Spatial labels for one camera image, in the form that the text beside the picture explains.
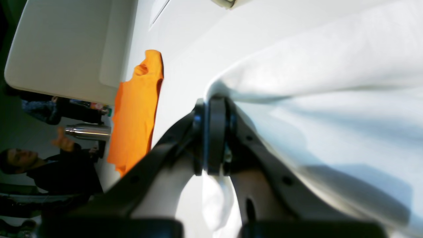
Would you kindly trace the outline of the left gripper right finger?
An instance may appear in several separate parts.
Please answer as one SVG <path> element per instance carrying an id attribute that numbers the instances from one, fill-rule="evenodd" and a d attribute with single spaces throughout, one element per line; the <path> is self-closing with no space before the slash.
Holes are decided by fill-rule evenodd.
<path id="1" fill-rule="evenodd" d="M 205 170 L 229 176 L 240 238 L 385 238 L 374 221 L 346 215 L 314 194 L 261 142 L 234 102 L 213 96 L 205 112 Z"/>

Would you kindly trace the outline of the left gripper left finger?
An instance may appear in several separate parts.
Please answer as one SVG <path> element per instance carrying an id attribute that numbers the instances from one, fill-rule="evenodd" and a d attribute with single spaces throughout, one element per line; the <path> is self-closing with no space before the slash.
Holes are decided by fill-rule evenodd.
<path id="1" fill-rule="evenodd" d="M 38 238 L 183 238 L 181 193 L 203 169 L 204 101 L 166 131 L 107 193 L 65 217 L 42 222 Z"/>

